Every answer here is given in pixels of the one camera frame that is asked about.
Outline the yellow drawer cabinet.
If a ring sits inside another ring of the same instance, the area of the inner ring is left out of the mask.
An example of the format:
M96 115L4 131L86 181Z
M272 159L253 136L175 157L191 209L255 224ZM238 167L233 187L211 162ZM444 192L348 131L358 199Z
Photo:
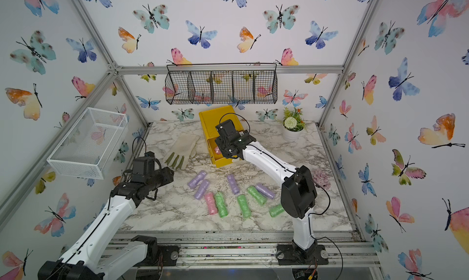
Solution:
M224 107L212 108L199 113L199 118L201 121L210 159L212 164L217 168L232 164L232 159L226 159L222 156L222 154L217 154L215 151L217 147L215 140L217 137L219 137L216 126L219 125L221 117L226 113L231 114L224 117L222 121L230 119L233 121L237 131L244 130L239 118L234 115L235 112L232 106L226 105Z

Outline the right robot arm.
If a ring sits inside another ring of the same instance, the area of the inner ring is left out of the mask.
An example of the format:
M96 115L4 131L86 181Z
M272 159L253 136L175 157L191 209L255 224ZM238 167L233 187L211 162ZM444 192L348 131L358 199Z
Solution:
M221 120L216 126L216 144L227 159L241 159L265 172L281 188L280 203L293 219L293 243L306 251L315 244L312 218L317 191L311 171L281 160L263 147L249 131L236 130L233 120Z

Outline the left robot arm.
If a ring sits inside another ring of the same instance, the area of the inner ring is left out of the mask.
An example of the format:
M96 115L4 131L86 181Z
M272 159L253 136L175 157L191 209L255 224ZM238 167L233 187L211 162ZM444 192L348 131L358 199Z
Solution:
M172 183L174 172L163 167L153 152L134 159L123 172L103 210L77 242L56 261L45 262L38 271L40 280L118 280L133 267L164 266L158 240L135 236L113 256L102 260L108 244L124 221L144 200L154 201L158 188Z

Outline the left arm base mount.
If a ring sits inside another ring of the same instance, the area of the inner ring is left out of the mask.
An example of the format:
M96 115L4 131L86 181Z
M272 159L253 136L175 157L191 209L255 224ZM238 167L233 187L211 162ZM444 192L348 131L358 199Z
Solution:
M180 247L175 245L160 245L156 237L138 235L132 242L145 243L147 252L145 258L135 267L175 267L180 253Z

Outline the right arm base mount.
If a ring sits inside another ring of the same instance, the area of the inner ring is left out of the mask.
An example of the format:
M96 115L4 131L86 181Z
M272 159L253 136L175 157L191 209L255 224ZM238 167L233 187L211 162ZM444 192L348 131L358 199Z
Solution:
M280 266L329 264L329 255L325 246L317 243L308 249L302 249L294 243L277 245L276 259Z

